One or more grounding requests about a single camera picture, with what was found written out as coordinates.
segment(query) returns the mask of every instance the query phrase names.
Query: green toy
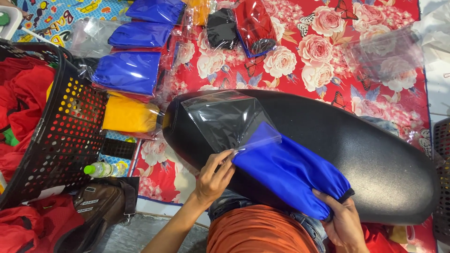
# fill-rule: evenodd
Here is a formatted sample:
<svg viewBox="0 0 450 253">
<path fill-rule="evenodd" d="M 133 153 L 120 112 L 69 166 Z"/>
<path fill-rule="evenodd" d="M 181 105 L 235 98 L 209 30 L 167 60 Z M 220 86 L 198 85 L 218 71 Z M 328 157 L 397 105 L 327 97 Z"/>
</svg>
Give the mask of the green toy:
<svg viewBox="0 0 450 253">
<path fill-rule="evenodd" d="M 0 11 L 0 26 L 5 26 L 9 24 L 11 18 L 6 12 Z"/>
</svg>

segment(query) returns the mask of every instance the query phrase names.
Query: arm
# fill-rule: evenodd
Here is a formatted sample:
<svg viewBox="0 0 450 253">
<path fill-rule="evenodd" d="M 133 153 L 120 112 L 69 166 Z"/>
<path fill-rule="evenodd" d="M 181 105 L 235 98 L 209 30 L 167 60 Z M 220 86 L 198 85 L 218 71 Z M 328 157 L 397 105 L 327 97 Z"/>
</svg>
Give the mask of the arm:
<svg viewBox="0 0 450 253">
<path fill-rule="evenodd" d="M 316 189 L 312 191 L 334 211 L 333 220 L 328 223 L 322 221 L 322 225 L 328 238 L 336 246 L 336 253 L 370 253 L 365 244 L 355 202 L 349 198 L 341 204 L 325 193 Z"/>
<path fill-rule="evenodd" d="M 142 253 L 176 253 L 198 217 L 222 195 L 234 174 L 232 150 L 212 154 L 202 168 L 194 192 L 172 219 L 142 250 Z"/>
</svg>

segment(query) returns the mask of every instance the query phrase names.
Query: blue fabric cover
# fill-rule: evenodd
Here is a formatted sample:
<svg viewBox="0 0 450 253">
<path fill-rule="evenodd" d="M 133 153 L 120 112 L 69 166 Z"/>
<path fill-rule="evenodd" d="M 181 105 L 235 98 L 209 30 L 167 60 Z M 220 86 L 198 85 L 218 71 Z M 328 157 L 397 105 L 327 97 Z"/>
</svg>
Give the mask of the blue fabric cover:
<svg viewBox="0 0 450 253">
<path fill-rule="evenodd" d="M 274 132 L 275 129 L 263 122 L 246 145 L 274 136 Z M 330 207 L 314 196 L 312 188 L 340 199 L 350 189 L 350 183 L 335 166 L 280 135 L 280 144 L 266 142 L 250 146 L 239 151 L 233 163 L 294 209 L 318 220 L 329 218 Z"/>
<path fill-rule="evenodd" d="M 119 26 L 108 44 L 119 48 L 163 47 L 173 25 L 149 22 L 130 22 Z"/>
<path fill-rule="evenodd" d="M 126 15 L 145 21 L 176 25 L 185 6 L 180 0 L 136 0 Z"/>
<path fill-rule="evenodd" d="M 107 88 L 153 95 L 159 52 L 117 52 L 100 58 L 92 81 Z"/>
</svg>

